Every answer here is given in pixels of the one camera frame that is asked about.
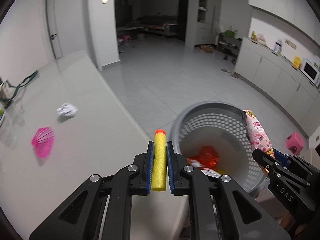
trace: laundry basket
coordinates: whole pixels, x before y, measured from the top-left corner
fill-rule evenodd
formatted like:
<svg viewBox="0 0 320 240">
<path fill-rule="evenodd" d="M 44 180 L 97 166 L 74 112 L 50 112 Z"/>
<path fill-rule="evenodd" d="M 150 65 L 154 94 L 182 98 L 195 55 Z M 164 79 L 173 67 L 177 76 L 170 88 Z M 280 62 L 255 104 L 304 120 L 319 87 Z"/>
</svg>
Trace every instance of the laundry basket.
<svg viewBox="0 0 320 240">
<path fill-rule="evenodd" d="M 212 146 L 219 154 L 219 169 L 257 197 L 266 186 L 266 177 L 252 158 L 241 116 L 241 109 L 223 102 L 194 104 L 178 116 L 171 140 L 175 152 L 186 157 L 198 155 L 203 146 Z"/>
</svg>

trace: yellow foam dart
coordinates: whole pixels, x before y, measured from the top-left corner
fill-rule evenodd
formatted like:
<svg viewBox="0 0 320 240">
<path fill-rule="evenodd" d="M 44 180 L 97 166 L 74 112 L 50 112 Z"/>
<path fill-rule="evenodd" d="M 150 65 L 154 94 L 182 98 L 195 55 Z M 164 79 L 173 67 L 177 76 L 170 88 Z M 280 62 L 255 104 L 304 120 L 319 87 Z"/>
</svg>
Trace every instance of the yellow foam dart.
<svg viewBox="0 0 320 240">
<path fill-rule="evenodd" d="M 151 189 L 165 191 L 167 187 L 167 141 L 165 131 L 157 130 L 154 139 L 154 161 Z"/>
</svg>

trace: small pink stool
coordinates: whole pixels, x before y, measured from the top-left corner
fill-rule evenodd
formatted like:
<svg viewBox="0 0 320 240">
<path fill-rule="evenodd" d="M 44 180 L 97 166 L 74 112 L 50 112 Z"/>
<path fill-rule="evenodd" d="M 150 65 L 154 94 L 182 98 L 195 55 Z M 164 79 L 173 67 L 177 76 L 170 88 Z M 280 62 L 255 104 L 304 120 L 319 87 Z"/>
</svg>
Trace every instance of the small pink stool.
<svg viewBox="0 0 320 240">
<path fill-rule="evenodd" d="M 287 149 L 292 151 L 293 154 L 299 155 L 301 150 L 304 148 L 304 139 L 299 133 L 294 132 L 287 138 L 285 146 Z"/>
<path fill-rule="evenodd" d="M 129 45 L 128 41 L 131 40 L 131 36 L 130 35 L 123 35 L 123 39 L 125 41 L 125 44 Z"/>
</svg>

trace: white crumpled paper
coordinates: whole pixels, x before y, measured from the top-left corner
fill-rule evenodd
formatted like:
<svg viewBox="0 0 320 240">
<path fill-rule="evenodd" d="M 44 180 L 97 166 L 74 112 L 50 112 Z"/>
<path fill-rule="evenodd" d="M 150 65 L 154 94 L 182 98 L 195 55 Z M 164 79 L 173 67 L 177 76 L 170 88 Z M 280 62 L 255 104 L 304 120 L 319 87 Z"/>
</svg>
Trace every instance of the white crumpled paper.
<svg viewBox="0 0 320 240">
<path fill-rule="evenodd" d="M 58 115 L 73 117 L 78 112 L 78 108 L 70 103 L 64 103 L 61 108 L 57 109 Z"/>
</svg>

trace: countertop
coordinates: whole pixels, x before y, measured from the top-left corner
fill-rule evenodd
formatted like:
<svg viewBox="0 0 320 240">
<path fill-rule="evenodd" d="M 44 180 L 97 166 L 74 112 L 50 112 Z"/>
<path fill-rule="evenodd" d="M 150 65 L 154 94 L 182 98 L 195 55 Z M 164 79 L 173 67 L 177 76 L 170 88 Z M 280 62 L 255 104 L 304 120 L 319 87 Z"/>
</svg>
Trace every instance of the countertop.
<svg viewBox="0 0 320 240">
<path fill-rule="evenodd" d="M 79 108 L 71 119 L 57 108 Z M 46 160 L 31 139 L 39 127 L 55 133 Z M 0 206 L 23 239 L 90 175 L 115 174 L 146 152 L 149 138 L 130 116 L 84 51 L 39 69 L 17 95 L 0 127 Z M 165 192 L 133 196 L 131 240 L 173 239 L 179 233 L 187 197 Z"/>
<path fill-rule="evenodd" d="M 252 39 L 249 38 L 249 37 L 243 36 L 243 38 L 244 38 L 244 39 L 247 39 L 247 40 L 249 40 L 249 41 L 252 41 L 252 42 L 254 42 L 255 44 L 258 44 L 258 45 L 264 47 L 265 49 L 268 49 L 270 52 L 272 52 L 273 54 L 275 54 L 275 55 L 277 55 L 278 57 L 282 58 L 284 61 L 286 61 L 287 63 L 289 63 L 293 68 L 295 68 L 295 69 L 298 70 L 301 74 L 303 74 L 304 76 L 306 76 L 299 68 L 296 68 L 296 67 L 293 65 L 293 63 L 292 63 L 290 60 L 288 60 L 287 58 L 285 58 L 284 56 L 275 53 L 275 52 L 274 52 L 272 49 L 270 49 L 269 47 L 264 46 L 264 45 L 262 45 L 262 44 L 260 44 L 260 43 L 258 43 L 258 42 L 256 42 L 256 41 L 252 40 Z"/>
</svg>

